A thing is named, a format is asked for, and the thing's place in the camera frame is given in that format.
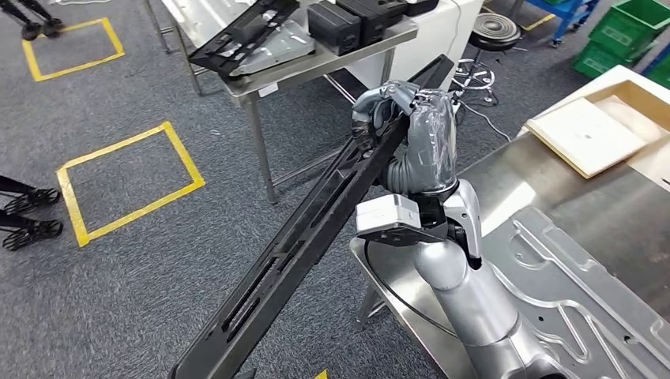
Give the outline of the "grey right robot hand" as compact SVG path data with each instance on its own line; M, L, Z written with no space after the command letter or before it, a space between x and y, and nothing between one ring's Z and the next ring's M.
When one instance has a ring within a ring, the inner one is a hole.
M365 91L352 105L352 135L361 152L377 144L375 132L397 116L409 120L406 151L382 169L378 183L392 193L449 190L456 185L454 112L447 92L391 80Z

